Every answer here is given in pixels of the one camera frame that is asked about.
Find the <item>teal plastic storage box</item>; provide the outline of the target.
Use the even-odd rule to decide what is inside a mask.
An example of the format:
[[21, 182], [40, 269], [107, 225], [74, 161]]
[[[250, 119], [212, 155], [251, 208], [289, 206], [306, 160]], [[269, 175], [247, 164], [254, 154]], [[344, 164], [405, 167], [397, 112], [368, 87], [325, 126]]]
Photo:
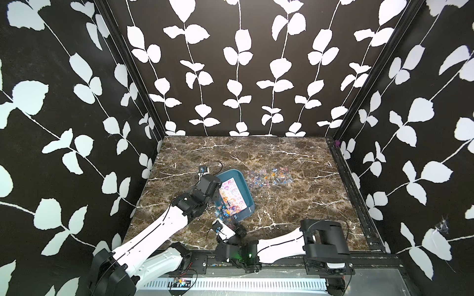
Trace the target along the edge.
[[255, 210], [255, 203], [245, 178], [239, 170], [230, 169], [217, 175], [221, 180], [220, 197], [216, 206], [217, 218], [233, 217], [238, 222], [250, 217]]

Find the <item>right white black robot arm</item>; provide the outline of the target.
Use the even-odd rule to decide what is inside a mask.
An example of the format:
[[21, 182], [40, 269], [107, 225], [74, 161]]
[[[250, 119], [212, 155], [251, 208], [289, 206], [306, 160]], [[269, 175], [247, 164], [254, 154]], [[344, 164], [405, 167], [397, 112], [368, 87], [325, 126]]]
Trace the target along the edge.
[[288, 234], [246, 244], [243, 243], [245, 230], [240, 225], [229, 227], [216, 219], [212, 230], [217, 234], [216, 260], [247, 273], [257, 273], [264, 265], [273, 265], [281, 259], [302, 256], [309, 275], [354, 274], [346, 235], [338, 222], [305, 219]]

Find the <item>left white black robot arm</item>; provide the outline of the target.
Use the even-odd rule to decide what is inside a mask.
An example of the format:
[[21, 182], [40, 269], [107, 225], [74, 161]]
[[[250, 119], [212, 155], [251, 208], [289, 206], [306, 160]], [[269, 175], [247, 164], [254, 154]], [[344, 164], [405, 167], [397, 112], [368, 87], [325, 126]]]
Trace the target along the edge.
[[201, 216], [219, 198], [221, 180], [206, 174], [172, 199], [167, 210], [133, 239], [112, 251], [102, 249], [92, 260], [86, 286], [93, 296], [133, 296], [145, 284], [176, 271], [189, 256], [180, 243], [154, 252], [171, 236]]

